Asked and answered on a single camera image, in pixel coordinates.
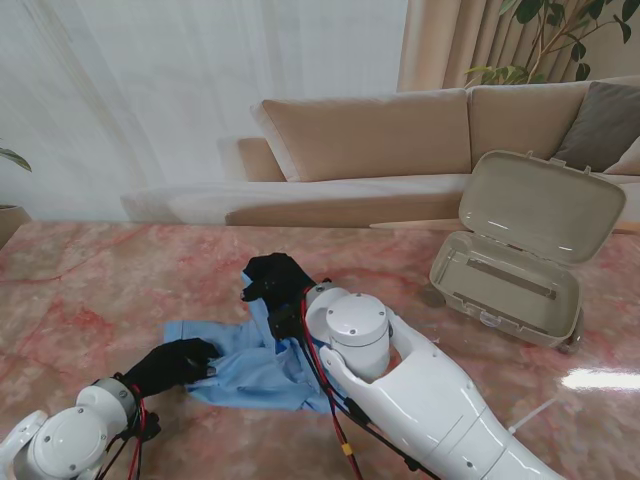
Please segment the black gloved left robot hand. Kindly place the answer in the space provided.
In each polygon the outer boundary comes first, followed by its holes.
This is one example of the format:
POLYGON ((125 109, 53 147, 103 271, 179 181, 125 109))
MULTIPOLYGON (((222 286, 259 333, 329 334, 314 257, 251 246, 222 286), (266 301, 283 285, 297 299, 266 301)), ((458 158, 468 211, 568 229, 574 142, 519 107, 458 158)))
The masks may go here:
POLYGON ((220 357, 215 345, 200 338, 181 339, 157 346, 122 376, 142 398, 211 376, 210 362, 220 357))

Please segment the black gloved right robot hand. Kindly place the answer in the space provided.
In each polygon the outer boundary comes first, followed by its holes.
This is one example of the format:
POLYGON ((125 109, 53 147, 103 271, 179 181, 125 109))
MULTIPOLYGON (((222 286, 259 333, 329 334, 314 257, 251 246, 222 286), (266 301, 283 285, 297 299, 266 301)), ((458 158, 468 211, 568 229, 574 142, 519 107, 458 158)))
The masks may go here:
POLYGON ((251 258, 243 273, 250 282, 242 291, 242 300, 260 299, 269 312, 298 304, 316 285, 291 256, 280 252, 251 258))

